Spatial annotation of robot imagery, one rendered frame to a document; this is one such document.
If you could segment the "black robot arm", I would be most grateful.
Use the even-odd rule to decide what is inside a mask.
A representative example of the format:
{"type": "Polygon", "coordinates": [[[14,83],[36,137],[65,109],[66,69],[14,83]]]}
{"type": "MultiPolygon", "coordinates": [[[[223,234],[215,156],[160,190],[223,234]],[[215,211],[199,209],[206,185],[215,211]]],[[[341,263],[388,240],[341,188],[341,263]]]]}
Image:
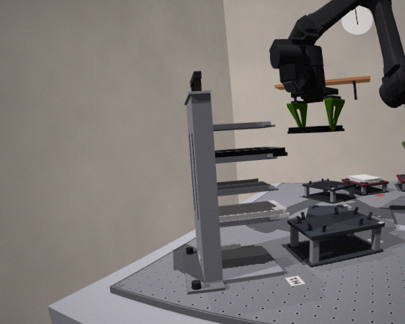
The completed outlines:
{"type": "Polygon", "coordinates": [[[379,95],[389,107],[405,105],[405,54],[392,0],[331,0],[297,20],[288,39],[275,39],[269,50],[270,62],[274,69],[279,69],[286,92],[325,87],[322,48],[314,44],[359,5],[371,10],[379,37],[384,66],[379,95]]]}

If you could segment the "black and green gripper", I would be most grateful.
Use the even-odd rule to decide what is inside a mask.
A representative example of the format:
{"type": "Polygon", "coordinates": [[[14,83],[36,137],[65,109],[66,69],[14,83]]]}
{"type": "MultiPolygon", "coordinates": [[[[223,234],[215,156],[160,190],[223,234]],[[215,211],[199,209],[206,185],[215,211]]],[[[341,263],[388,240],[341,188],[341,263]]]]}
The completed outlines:
{"type": "Polygon", "coordinates": [[[329,88],[329,87],[322,87],[322,88],[314,88],[308,90],[300,90],[297,92],[291,92],[291,98],[300,97],[304,101],[291,101],[291,103],[287,103],[287,108],[289,109],[290,113],[296,120],[298,127],[306,126],[306,114],[307,114],[307,103],[317,103],[325,101],[325,107],[327,111],[327,116],[329,120],[329,127],[331,131],[335,131],[335,127],[338,121],[338,117],[341,113],[341,110],[344,106],[345,100],[341,99],[338,95],[338,89],[336,88],[329,88]],[[333,117],[333,107],[335,106],[335,112],[333,117]],[[302,120],[302,124],[300,122],[300,118],[298,116],[297,109],[300,110],[300,116],[302,120]]]}

